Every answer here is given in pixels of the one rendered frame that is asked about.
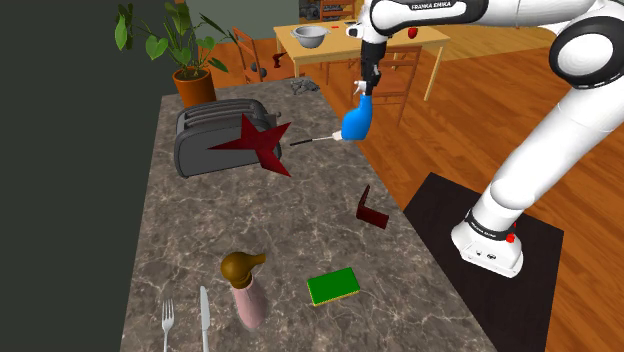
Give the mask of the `grey crumpled object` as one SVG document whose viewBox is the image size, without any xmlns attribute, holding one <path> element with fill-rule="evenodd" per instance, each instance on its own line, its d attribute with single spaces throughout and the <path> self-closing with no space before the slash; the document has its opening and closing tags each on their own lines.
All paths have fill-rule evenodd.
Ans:
<svg viewBox="0 0 624 352">
<path fill-rule="evenodd" d="M 311 79 L 293 79 L 290 82 L 290 85 L 294 95 L 301 95 L 305 92 L 316 92 L 320 90 L 320 86 Z"/>
</svg>

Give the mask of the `potted green plant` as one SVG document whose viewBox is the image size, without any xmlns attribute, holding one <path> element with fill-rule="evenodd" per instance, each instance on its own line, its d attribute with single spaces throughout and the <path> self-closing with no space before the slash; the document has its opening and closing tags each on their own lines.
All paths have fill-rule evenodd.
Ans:
<svg viewBox="0 0 624 352">
<path fill-rule="evenodd" d="M 164 2 L 163 35 L 150 29 L 145 20 L 137 17 L 131 3 L 117 6 L 114 39 L 120 51 L 130 51 L 134 38 L 144 39 L 144 50 L 150 60 L 167 56 L 177 66 L 172 80 L 186 107 L 212 102 L 216 99 L 212 71 L 227 72 L 226 65 L 213 55 L 219 41 L 211 36 L 201 37 L 198 30 L 210 26 L 223 40 L 236 40 L 233 33 L 223 29 L 206 15 L 199 22 L 191 20 L 190 9 L 183 2 Z"/>
</svg>

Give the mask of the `blue spray bottle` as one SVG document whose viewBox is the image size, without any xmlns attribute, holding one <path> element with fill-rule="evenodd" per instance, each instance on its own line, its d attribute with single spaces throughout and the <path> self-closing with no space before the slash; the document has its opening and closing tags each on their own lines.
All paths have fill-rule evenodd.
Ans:
<svg viewBox="0 0 624 352">
<path fill-rule="evenodd" d="M 360 94 L 358 106 L 348 111 L 342 120 L 341 137 L 347 141 L 364 140 L 372 122 L 372 84 L 356 81 L 356 92 Z"/>
</svg>

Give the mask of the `silver knife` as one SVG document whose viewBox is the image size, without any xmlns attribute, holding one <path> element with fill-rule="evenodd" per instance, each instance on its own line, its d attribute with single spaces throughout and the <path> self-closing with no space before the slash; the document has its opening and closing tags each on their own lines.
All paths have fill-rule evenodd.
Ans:
<svg viewBox="0 0 624 352">
<path fill-rule="evenodd" d="M 208 329 L 211 325 L 210 304 L 207 290 L 204 286 L 200 287 L 200 315 L 202 332 L 202 352 L 210 352 L 208 337 Z"/>
</svg>

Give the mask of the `wooden dining table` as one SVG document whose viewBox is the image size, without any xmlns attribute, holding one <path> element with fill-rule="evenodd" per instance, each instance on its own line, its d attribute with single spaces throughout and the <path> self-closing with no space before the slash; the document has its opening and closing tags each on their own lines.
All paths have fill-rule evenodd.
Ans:
<svg viewBox="0 0 624 352">
<path fill-rule="evenodd" d="M 304 48 L 292 34 L 296 28 L 301 27 L 301 24 L 274 27 L 277 50 L 288 53 L 293 61 L 296 77 L 300 76 L 301 64 L 324 63 L 360 56 L 360 40 L 346 36 L 347 25 L 343 21 L 312 23 L 312 26 L 320 26 L 329 30 L 320 46 L 313 49 Z M 449 41 L 449 36 L 427 26 L 419 27 L 414 39 L 409 39 L 408 30 L 403 29 L 388 41 L 389 47 L 419 45 L 423 50 L 437 50 L 437 58 L 424 96 L 425 101 L 430 97 L 445 45 Z"/>
</svg>

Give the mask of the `silver fork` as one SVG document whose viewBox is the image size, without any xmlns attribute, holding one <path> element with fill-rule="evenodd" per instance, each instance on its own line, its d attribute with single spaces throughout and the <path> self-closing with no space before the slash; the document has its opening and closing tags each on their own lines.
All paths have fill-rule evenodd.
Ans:
<svg viewBox="0 0 624 352">
<path fill-rule="evenodd" d="M 161 327 L 163 330 L 163 352 L 168 350 L 168 334 L 175 322 L 174 302 L 165 299 L 162 304 Z"/>
</svg>

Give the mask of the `green sponge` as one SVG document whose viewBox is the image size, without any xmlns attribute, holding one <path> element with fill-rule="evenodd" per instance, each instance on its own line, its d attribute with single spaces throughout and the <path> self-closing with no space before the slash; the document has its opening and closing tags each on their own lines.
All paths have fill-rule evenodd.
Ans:
<svg viewBox="0 0 624 352">
<path fill-rule="evenodd" d="M 351 267 L 307 280 L 312 304 L 320 306 L 360 292 L 360 285 Z"/>
</svg>

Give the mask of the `dark red star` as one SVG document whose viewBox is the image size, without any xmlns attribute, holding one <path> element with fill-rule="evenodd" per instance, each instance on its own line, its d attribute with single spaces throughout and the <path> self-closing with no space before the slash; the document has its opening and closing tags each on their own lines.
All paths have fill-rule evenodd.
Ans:
<svg viewBox="0 0 624 352">
<path fill-rule="evenodd" d="M 241 121 L 241 135 L 238 139 L 212 146 L 210 150 L 253 150 L 262 168 L 290 177 L 274 153 L 290 122 L 260 132 L 245 114 L 242 114 Z"/>
</svg>

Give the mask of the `dark red angled bracket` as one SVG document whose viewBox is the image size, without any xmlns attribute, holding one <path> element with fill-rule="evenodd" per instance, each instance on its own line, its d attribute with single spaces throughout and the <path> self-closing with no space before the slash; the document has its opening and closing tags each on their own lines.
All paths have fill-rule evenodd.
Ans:
<svg viewBox="0 0 624 352">
<path fill-rule="evenodd" d="M 370 186 L 367 185 L 358 202 L 356 218 L 381 229 L 385 229 L 387 227 L 389 216 L 366 206 L 369 191 Z"/>
</svg>

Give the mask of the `dark robot stand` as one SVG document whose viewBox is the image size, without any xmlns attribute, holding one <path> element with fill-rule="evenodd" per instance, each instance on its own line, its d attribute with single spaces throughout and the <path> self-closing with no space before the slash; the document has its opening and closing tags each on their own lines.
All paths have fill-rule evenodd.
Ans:
<svg viewBox="0 0 624 352">
<path fill-rule="evenodd" d="M 545 352 L 564 231 L 523 214 L 524 263 L 505 278 L 461 259 L 451 229 L 478 193 L 430 173 L 404 214 L 498 352 Z"/>
</svg>

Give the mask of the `pink bottle with brown top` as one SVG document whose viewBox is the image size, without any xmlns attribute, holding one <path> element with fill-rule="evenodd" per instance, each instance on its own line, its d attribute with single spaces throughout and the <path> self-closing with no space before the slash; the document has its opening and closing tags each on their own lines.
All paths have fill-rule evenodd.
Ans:
<svg viewBox="0 0 624 352">
<path fill-rule="evenodd" d="M 221 273 L 231 285 L 239 318 L 248 329 L 257 329 L 267 316 L 268 301 L 252 274 L 252 269 L 265 261 L 265 254 L 232 252 L 221 262 Z"/>
</svg>

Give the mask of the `dark grey toaster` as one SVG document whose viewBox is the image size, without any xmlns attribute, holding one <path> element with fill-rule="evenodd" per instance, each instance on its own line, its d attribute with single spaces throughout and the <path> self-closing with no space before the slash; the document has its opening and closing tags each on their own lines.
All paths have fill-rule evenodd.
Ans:
<svg viewBox="0 0 624 352">
<path fill-rule="evenodd" d="M 259 160 L 253 150 L 212 150 L 213 146 L 241 137 L 242 115 L 259 131 L 277 126 L 280 112 L 269 113 L 255 99 L 213 101 L 183 109 L 177 116 L 174 164 L 183 178 L 251 164 Z"/>
</svg>

